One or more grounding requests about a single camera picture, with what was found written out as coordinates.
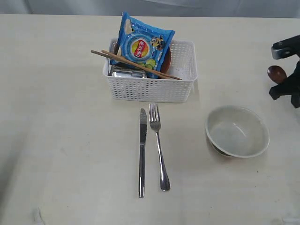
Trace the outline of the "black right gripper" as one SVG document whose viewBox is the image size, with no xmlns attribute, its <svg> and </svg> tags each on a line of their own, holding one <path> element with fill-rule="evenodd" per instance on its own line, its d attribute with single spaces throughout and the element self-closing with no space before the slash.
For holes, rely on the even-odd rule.
<svg viewBox="0 0 300 225">
<path fill-rule="evenodd" d="M 281 96 L 291 95 L 291 104 L 294 108 L 300 108 L 300 61 L 297 62 L 292 75 L 269 91 L 273 100 Z"/>
</svg>

